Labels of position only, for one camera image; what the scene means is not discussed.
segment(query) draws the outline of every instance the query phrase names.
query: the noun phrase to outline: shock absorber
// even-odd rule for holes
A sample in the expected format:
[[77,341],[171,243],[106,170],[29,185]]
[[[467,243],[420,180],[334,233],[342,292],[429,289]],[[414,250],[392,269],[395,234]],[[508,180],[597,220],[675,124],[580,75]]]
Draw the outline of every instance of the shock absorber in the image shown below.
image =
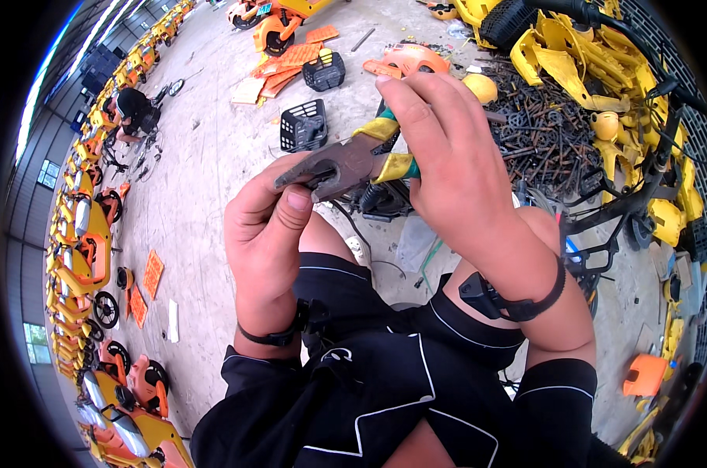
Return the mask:
[[380,194],[386,190],[387,189],[380,184],[370,183],[367,185],[364,193],[359,199],[359,210],[362,213],[366,213],[376,207],[377,202],[380,201]]

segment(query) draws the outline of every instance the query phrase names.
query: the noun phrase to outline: window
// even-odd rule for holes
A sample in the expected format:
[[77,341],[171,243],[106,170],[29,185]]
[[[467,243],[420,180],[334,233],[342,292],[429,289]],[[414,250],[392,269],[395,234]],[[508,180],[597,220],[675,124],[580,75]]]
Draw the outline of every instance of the window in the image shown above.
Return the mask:
[[26,336],[29,361],[32,364],[52,364],[47,347],[47,330],[41,325],[24,322],[23,334]]
[[41,164],[41,171],[39,171],[39,177],[36,178],[36,181],[54,190],[55,181],[57,181],[57,175],[59,173],[59,165],[52,163],[49,160],[44,160],[44,162]]

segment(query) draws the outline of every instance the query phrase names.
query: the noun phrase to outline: fingernail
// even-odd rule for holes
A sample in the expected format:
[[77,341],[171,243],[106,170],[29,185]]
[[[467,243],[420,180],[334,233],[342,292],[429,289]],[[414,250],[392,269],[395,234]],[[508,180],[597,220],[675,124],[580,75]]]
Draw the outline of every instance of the fingernail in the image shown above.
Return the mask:
[[286,201],[288,202],[288,206],[292,207],[294,210],[297,211],[306,210],[309,204],[311,203],[309,195],[300,195],[294,192],[288,193],[288,195],[286,196]]

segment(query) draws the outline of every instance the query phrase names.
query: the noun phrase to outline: black wrist strap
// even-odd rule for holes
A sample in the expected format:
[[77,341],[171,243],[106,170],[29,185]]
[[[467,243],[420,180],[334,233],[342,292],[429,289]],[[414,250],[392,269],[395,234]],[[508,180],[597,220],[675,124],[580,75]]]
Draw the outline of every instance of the black wrist strap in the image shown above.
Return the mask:
[[[505,318],[515,322],[529,321],[554,305],[564,291],[567,277],[564,260],[556,257],[556,264],[556,281],[553,289],[537,303],[531,300],[508,301],[504,299],[478,272],[473,273],[460,286],[460,297],[463,302],[492,320]],[[500,312],[501,309],[506,309],[509,316],[503,315]]]
[[[310,321],[310,312],[315,313],[315,319]],[[323,332],[325,325],[329,321],[327,308],[320,301],[312,300],[308,303],[304,299],[297,300],[297,313],[293,317],[293,322],[286,331],[280,333],[270,333],[265,336],[255,336],[246,332],[242,325],[237,321],[239,332],[250,342],[259,344],[267,344],[269,346],[288,346],[293,342],[293,335],[296,332],[305,332],[309,334]]]

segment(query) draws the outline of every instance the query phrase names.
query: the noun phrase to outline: white sneaker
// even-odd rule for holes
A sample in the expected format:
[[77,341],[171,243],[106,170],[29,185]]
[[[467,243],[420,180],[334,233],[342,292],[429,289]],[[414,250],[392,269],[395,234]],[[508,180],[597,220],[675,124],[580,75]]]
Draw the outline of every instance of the white sneaker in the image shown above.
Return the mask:
[[358,236],[346,239],[346,245],[350,248],[359,266],[371,269],[371,252],[369,247]]

